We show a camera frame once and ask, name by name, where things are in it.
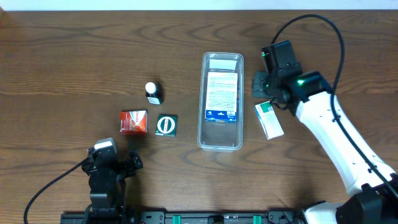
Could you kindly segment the blue tall carton box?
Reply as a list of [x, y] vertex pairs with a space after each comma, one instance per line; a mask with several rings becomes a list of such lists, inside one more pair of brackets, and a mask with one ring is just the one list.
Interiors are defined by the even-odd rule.
[[238, 74], [209, 72], [205, 120], [234, 123], [237, 117]]

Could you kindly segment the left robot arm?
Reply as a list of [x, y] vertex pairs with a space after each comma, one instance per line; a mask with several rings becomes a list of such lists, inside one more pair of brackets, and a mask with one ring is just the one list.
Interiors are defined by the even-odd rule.
[[126, 179], [143, 168], [137, 151], [130, 150], [129, 157], [118, 159], [118, 150], [113, 138], [96, 142], [88, 150], [88, 160], [81, 168], [89, 176], [91, 205], [86, 209], [88, 223], [133, 223], [134, 211], [125, 203]]

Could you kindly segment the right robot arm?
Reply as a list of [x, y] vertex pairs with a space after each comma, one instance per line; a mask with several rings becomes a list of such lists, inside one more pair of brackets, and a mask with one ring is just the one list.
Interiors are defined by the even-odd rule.
[[288, 64], [254, 74], [252, 94], [284, 104], [316, 137], [346, 192], [342, 204], [318, 202], [296, 223], [397, 223], [397, 174], [367, 144], [342, 110], [323, 76]]

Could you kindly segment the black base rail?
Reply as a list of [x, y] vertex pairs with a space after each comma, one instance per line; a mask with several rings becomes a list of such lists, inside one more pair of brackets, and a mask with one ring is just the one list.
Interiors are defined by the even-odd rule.
[[93, 212], [64, 213], [61, 224], [127, 223], [127, 224], [297, 224], [304, 221], [290, 211], [270, 210], [264, 213], [169, 213], [141, 212], [119, 218], [96, 217]]

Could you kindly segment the red orange small box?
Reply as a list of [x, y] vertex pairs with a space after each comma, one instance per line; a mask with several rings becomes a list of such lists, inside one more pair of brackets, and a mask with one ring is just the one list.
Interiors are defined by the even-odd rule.
[[147, 118], [146, 110], [139, 111], [122, 111], [119, 113], [121, 120], [120, 133], [122, 134], [147, 134]]

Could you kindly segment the white green medicine box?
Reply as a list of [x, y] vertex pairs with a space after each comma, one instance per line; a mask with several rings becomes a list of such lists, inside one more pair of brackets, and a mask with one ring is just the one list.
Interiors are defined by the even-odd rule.
[[263, 102], [254, 106], [257, 117], [266, 135], [267, 140], [284, 135], [282, 126], [277, 119], [275, 111], [270, 101]]

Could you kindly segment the clear plastic container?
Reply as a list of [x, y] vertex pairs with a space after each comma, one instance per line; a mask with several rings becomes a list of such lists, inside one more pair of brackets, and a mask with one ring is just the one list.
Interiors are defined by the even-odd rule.
[[234, 152], [243, 145], [244, 58], [207, 52], [201, 66], [197, 143], [204, 151]]

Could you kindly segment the dark bottle white cap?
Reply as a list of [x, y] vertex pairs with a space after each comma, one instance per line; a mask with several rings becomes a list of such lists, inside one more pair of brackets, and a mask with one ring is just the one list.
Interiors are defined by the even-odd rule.
[[148, 82], [145, 85], [146, 97], [150, 104], [161, 105], [164, 101], [164, 97], [158, 84], [154, 82]]

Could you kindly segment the green box white circle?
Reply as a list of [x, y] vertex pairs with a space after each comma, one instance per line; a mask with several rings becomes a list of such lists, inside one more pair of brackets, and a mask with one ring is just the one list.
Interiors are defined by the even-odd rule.
[[155, 134], [158, 136], [175, 137], [177, 124], [178, 116], [160, 114], [157, 119]]

